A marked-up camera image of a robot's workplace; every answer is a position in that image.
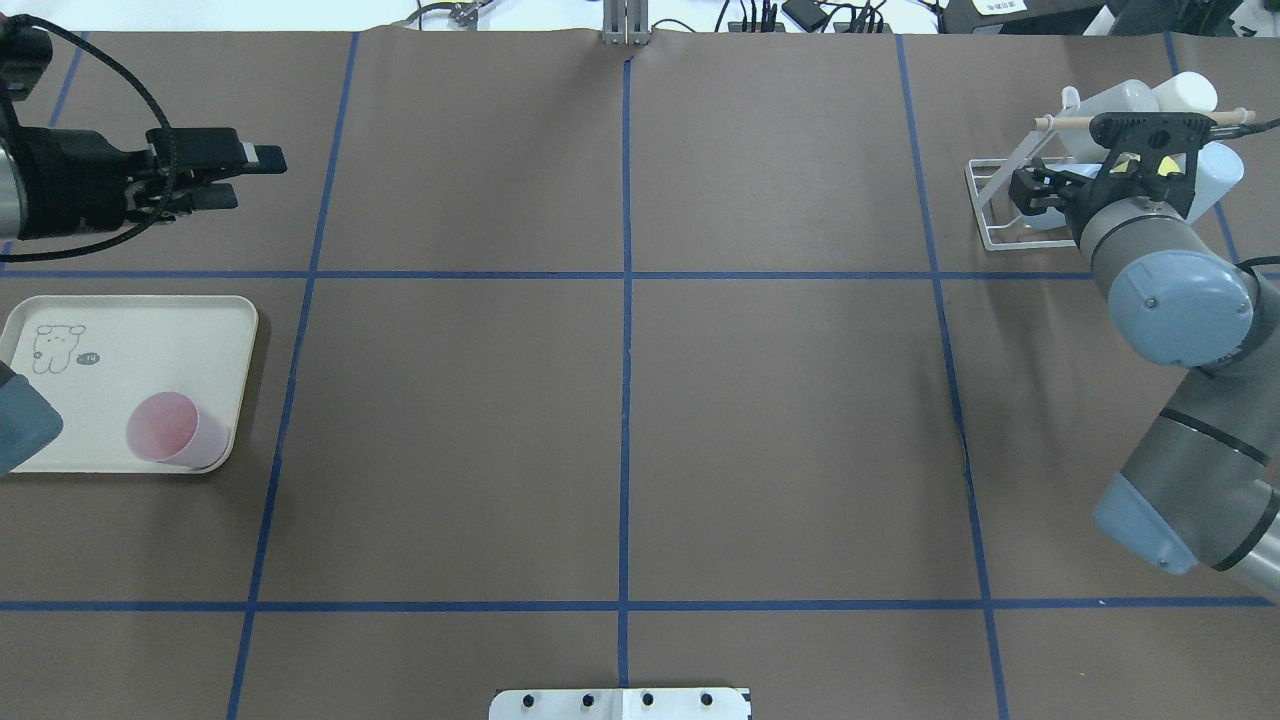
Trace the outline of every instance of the pink plastic cup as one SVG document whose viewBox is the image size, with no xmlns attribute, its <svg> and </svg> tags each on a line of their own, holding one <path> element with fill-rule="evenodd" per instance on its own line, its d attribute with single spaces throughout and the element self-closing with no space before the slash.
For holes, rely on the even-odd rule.
<svg viewBox="0 0 1280 720">
<path fill-rule="evenodd" d="M 230 432 L 180 392 L 161 392 L 129 415 L 125 439 L 148 462 L 201 469 L 221 460 Z"/>
</svg>

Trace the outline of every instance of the table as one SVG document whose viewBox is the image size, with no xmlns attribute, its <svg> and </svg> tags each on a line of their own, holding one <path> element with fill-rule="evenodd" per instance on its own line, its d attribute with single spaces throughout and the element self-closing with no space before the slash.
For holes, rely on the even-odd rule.
<svg viewBox="0 0 1280 720">
<path fill-rule="evenodd" d="M 205 480 L 0 483 L 6 712 L 483 717 L 499 688 L 705 683 L 759 717 L 1274 716 L 1275 607 L 1089 519 L 1179 373 L 1070 250 L 986 254 L 961 178 L 1066 83 L 1197 69 L 1275 117 L 1280 46 L 91 40 L 174 123 L 291 170 L 3 269 L 4 313 L 239 293 L 262 318 Z M 26 122 L 140 143 L 108 70 L 55 63 Z M 1280 151 L 1238 147 L 1197 231 L 1274 254 Z"/>
</svg>

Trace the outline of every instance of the bear drawing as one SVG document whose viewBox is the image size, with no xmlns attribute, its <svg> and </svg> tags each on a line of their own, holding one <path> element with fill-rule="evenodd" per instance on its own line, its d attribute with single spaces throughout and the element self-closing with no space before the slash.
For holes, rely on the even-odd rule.
<svg viewBox="0 0 1280 720">
<path fill-rule="evenodd" d="M 40 325 L 36 328 L 35 373 L 61 373 L 72 363 L 72 352 L 79 345 L 84 325 Z"/>
</svg>

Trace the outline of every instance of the label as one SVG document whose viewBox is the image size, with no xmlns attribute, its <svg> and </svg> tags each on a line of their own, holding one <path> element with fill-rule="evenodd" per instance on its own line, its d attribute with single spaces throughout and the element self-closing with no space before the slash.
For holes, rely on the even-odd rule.
<svg viewBox="0 0 1280 720">
<path fill-rule="evenodd" d="M 1025 0 L 973 0 L 973 6 L 982 15 L 1007 15 L 1027 9 Z"/>
</svg>

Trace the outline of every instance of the white bottle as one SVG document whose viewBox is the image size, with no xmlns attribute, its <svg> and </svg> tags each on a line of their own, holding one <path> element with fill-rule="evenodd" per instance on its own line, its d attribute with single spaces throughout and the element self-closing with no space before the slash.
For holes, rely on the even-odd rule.
<svg viewBox="0 0 1280 720">
<path fill-rule="evenodd" d="M 1126 79 L 1120 85 L 1084 100 L 1078 108 L 1059 113 L 1060 118 L 1091 117 L 1101 113 L 1158 113 L 1160 101 L 1151 87 L 1140 79 Z M 1107 149 L 1089 136 L 1087 129 L 1062 131 L 1059 133 L 1066 152 L 1076 163 L 1101 163 L 1107 159 Z"/>
<path fill-rule="evenodd" d="M 1217 109 L 1217 90 L 1199 73 L 1178 73 L 1152 92 L 1161 113 L 1212 113 Z"/>
<path fill-rule="evenodd" d="M 1050 165 L 1055 170 L 1071 170 L 1082 176 L 1093 177 L 1098 174 L 1102 165 L 1075 164 L 1075 165 Z M 1190 211 L 1187 213 L 1187 222 L 1194 223 L 1201 215 L 1208 211 L 1221 200 L 1235 183 L 1244 178 L 1244 163 L 1235 150 L 1221 142 L 1210 142 L 1201 149 L 1196 156 L 1196 200 L 1192 201 Z M 1066 218 L 1061 210 L 1050 208 L 1043 214 L 1023 218 L 1028 227 L 1041 231 L 1051 231 L 1066 224 Z"/>
</svg>

